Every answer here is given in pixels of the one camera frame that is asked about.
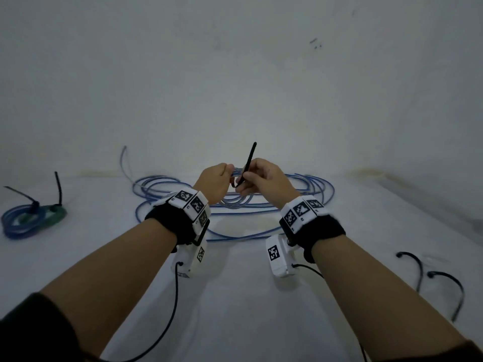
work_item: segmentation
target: white surface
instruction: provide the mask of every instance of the white surface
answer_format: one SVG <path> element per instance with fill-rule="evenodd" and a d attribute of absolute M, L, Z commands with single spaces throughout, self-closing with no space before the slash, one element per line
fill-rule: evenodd
<path fill-rule="evenodd" d="M 483 249 L 379 186 L 337 177 L 331 181 L 336 195 L 329 210 L 357 243 L 408 284 L 415 285 L 417 266 L 411 259 L 396 258 L 399 250 L 424 255 L 426 263 L 462 281 L 467 298 L 456 327 L 483 346 Z M 64 221 L 30 239 L 0 239 L 0 316 L 136 224 L 133 211 L 140 199 L 125 179 L 78 178 L 63 184 L 69 212 Z M 42 203 L 57 196 L 51 182 L 29 193 Z M 0 212 L 21 203 L 20 198 L 10 200 Z M 244 235 L 273 227 L 273 221 L 276 216 L 222 219 L 213 229 L 231 228 L 233 235 Z M 211 243 L 208 250 L 199 277 L 180 280 L 170 331 L 145 360 L 362 360 L 354 335 L 317 275 L 300 270 L 300 277 L 273 277 L 263 241 Z M 171 257 L 104 357 L 131 358 L 163 330 L 174 301 L 170 262 Z M 429 279 L 422 295 L 446 317 L 459 297 L 457 286 Z"/>
<path fill-rule="evenodd" d="M 0 0 L 0 183 L 377 166 L 448 4 Z"/>
<path fill-rule="evenodd" d="M 479 220 L 481 236 L 483 0 L 454 4 L 432 40 L 383 168 Z"/>

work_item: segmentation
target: person's right forearm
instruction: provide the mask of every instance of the person's right forearm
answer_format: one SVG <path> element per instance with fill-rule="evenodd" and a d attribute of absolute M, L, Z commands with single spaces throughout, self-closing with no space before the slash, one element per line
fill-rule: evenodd
<path fill-rule="evenodd" d="M 348 237 L 318 241 L 312 255 L 372 360 L 435 355 L 464 343 L 426 300 Z"/>

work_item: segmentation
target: white wall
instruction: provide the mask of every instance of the white wall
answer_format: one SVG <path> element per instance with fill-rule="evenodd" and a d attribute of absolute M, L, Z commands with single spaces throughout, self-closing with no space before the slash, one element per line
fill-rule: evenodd
<path fill-rule="evenodd" d="M 471 224 L 483 219 L 483 0 L 456 0 L 434 36 L 384 168 L 453 206 Z M 476 224 L 474 230 L 480 232 Z"/>
<path fill-rule="evenodd" d="M 0 183 L 377 166 L 449 4 L 1 0 Z"/>

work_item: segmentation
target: skin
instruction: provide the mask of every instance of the skin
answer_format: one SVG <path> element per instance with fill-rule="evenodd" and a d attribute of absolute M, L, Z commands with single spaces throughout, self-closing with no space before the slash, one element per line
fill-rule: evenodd
<path fill-rule="evenodd" d="M 233 182 L 233 169 L 231 164 L 209 167 L 194 188 L 210 204 L 218 203 Z M 261 193 L 279 209 L 299 196 L 269 161 L 253 160 L 244 177 L 237 192 Z M 41 292 L 66 315 L 81 348 L 99 356 L 176 242 L 176 235 L 155 219 L 145 220 L 77 262 Z M 372 360 L 434 355 L 465 342 L 431 305 L 348 237 L 318 241 L 311 252 Z"/>

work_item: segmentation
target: black wrist strap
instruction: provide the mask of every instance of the black wrist strap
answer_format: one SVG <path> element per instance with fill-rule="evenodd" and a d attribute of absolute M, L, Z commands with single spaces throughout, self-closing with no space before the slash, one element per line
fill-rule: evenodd
<path fill-rule="evenodd" d="M 345 230 L 331 215 L 317 216 L 315 219 L 303 225 L 296 234 L 292 232 L 290 226 L 282 218 L 279 224 L 288 239 L 288 245 L 299 245 L 304 249 L 303 256 L 306 261 L 314 264 L 312 247 L 319 240 L 326 240 L 332 237 L 345 235 Z"/>
<path fill-rule="evenodd" d="M 145 219 L 155 219 L 169 231 L 176 234 L 177 245 L 192 243 L 196 234 L 188 215 L 181 209 L 165 203 L 155 206 Z"/>

